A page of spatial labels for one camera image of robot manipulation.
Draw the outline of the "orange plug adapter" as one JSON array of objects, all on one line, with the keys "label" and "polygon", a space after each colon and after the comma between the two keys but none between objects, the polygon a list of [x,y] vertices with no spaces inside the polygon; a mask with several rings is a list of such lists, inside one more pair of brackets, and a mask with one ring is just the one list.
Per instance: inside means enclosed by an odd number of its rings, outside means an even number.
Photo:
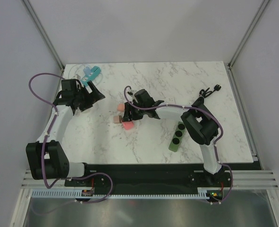
[{"label": "orange plug adapter", "polygon": [[118,110],[119,112],[124,112],[124,111],[125,111],[125,104],[124,104],[124,103],[118,104],[117,110]]}]

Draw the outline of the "red plug adapter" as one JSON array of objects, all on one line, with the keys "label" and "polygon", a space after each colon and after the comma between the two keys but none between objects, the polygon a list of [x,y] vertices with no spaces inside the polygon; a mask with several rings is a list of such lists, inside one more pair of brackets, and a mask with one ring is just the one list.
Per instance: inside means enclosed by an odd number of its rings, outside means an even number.
[{"label": "red plug adapter", "polygon": [[125,130],[130,130],[134,127],[133,122],[122,122],[122,126]]}]

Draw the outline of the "beige plug adapter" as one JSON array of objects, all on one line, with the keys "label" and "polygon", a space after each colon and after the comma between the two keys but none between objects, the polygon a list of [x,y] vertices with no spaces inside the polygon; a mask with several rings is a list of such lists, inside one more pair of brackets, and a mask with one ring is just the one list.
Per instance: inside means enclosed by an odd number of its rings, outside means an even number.
[{"label": "beige plug adapter", "polygon": [[113,122],[115,124],[121,124],[122,123],[122,116],[121,115],[116,115],[113,117]]}]

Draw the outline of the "light blue plug adapter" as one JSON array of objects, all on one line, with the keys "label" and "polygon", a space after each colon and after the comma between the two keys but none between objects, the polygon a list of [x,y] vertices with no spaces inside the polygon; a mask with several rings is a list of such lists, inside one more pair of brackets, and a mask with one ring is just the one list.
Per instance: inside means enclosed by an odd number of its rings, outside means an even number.
[{"label": "light blue plug adapter", "polygon": [[85,75],[90,75],[91,74],[91,68],[86,66],[84,69],[83,69],[83,72]]}]

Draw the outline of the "teal power strip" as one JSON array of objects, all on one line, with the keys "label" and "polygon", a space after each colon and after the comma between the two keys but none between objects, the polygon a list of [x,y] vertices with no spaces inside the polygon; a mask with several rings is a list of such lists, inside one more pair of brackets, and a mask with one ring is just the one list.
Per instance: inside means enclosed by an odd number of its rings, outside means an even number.
[{"label": "teal power strip", "polygon": [[88,81],[93,81],[93,80],[95,80],[99,75],[101,74],[101,69],[100,69],[100,67],[98,67],[98,66],[93,66],[92,68],[91,68],[91,74],[90,75],[84,75],[82,78],[81,78],[81,83],[85,86],[85,87],[87,87],[88,86],[88,84],[87,84],[87,82]]}]

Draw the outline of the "green power strip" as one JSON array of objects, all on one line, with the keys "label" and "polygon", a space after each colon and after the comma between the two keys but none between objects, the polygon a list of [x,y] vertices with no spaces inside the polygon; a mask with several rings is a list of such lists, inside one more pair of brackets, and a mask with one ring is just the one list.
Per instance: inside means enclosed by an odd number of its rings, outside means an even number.
[{"label": "green power strip", "polygon": [[175,132],[173,134],[172,140],[169,144],[169,150],[172,152],[177,152],[179,146],[181,145],[182,138],[185,134],[185,125],[182,122],[178,122]]}]

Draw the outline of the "white triangular socket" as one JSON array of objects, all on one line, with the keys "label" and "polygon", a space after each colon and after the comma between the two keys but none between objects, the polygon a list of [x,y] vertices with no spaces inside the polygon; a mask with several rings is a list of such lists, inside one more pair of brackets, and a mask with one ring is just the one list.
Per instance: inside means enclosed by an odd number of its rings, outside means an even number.
[{"label": "white triangular socket", "polygon": [[166,99],[166,101],[167,101],[168,104],[171,104],[171,105],[176,105],[177,104],[176,99],[174,97],[168,97]]}]

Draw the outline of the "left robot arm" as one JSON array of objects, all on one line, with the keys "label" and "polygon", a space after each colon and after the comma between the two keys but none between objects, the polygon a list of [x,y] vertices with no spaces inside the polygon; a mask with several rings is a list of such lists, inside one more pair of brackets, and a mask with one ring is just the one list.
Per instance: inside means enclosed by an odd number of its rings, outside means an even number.
[{"label": "left robot arm", "polygon": [[75,177],[81,186],[87,186],[92,180],[91,173],[85,170],[85,163],[68,160],[61,142],[76,110],[83,112],[105,96],[91,81],[83,86],[80,80],[64,79],[61,87],[51,103],[53,110],[44,132],[26,146],[30,171],[35,180]]}]

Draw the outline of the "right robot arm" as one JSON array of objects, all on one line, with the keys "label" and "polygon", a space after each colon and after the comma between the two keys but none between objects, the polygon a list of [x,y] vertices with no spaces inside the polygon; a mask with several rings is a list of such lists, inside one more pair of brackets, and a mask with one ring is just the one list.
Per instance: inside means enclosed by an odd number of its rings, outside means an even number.
[{"label": "right robot arm", "polygon": [[133,91],[130,86],[124,88],[126,99],[122,122],[133,122],[145,115],[153,119],[169,119],[182,122],[194,142],[199,144],[203,155],[204,180],[209,186],[221,181],[220,163],[216,148],[217,141],[223,136],[219,121],[204,105],[199,97],[192,105],[166,104],[155,101],[145,89]]}]

